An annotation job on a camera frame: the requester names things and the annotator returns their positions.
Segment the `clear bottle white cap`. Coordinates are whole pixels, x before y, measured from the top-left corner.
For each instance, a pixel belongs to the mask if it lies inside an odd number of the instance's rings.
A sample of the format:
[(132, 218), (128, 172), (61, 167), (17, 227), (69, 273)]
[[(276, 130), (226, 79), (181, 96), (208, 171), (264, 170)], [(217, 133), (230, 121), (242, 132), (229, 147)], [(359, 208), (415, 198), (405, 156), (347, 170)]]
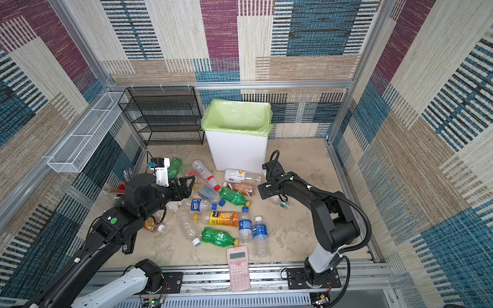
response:
[(195, 223), (186, 211), (179, 211), (177, 213), (177, 223), (185, 238), (191, 242), (194, 247), (198, 247), (201, 244), (200, 234)]

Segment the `white yellow label bottle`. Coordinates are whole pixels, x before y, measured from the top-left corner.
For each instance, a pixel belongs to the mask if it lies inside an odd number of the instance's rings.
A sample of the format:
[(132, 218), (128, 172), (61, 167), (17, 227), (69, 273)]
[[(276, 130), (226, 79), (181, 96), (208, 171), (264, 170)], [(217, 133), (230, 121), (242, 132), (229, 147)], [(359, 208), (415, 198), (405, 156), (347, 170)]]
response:
[(257, 173), (251, 173), (247, 171), (240, 171), (236, 169), (225, 170), (225, 181), (235, 184), (252, 184), (259, 185), (261, 183), (261, 175)]

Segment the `amber bottle white cap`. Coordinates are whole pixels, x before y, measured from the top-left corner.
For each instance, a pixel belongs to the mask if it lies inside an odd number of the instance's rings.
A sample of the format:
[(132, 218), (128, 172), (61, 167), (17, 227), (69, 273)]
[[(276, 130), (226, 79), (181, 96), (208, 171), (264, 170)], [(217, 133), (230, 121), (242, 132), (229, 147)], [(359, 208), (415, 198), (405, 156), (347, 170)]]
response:
[(166, 229), (166, 226), (162, 223), (156, 223), (154, 217), (148, 218), (145, 221), (144, 229), (150, 232), (160, 232), (163, 233)]

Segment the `orange juice bottle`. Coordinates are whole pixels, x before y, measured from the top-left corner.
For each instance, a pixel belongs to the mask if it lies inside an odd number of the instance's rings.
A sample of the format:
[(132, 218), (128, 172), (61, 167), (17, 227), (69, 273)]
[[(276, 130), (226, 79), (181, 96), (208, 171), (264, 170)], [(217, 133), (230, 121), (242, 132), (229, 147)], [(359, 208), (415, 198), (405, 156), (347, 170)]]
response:
[(202, 213), (194, 214), (193, 221), (205, 226), (238, 227), (239, 213), (208, 210)]

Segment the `blue label water bottle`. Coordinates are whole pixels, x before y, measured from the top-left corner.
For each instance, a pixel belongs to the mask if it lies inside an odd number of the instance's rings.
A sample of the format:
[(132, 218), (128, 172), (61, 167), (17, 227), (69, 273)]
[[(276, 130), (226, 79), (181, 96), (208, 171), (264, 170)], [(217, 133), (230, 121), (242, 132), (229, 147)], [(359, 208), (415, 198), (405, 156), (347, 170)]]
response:
[(242, 208), (242, 212), (239, 215), (238, 227), (240, 233), (240, 242), (250, 243), (253, 238), (253, 230), (251, 215), (247, 206), (244, 206)]
[(269, 254), (269, 238), (267, 226), (261, 216), (255, 217), (255, 225), (252, 231), (256, 255), (258, 257), (266, 257)]

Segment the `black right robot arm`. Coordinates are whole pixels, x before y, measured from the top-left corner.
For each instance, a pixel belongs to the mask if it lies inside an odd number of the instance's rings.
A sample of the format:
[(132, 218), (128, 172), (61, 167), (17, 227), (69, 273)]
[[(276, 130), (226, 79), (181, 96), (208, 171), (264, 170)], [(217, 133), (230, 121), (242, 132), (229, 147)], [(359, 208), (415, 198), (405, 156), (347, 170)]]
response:
[(285, 172), (279, 155), (279, 150), (273, 151), (270, 160), (262, 165), (266, 182), (258, 185), (258, 191), (263, 200), (278, 196), (284, 201), (291, 197), (310, 210), (318, 244), (304, 262), (302, 283), (321, 287), (335, 273), (345, 253), (367, 246), (372, 236), (371, 222), (344, 193), (321, 190), (298, 174)]

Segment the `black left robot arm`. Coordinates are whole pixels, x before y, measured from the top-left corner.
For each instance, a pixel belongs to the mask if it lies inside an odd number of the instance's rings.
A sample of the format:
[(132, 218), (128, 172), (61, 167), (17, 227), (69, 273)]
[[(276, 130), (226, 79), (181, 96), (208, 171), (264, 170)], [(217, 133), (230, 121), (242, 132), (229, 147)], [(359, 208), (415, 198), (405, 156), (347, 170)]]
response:
[(190, 197), (194, 183), (193, 177), (182, 177), (160, 186), (153, 174), (134, 176), (125, 194), (95, 220), (82, 248), (24, 307), (70, 307), (106, 261), (135, 241), (146, 220), (167, 203)]

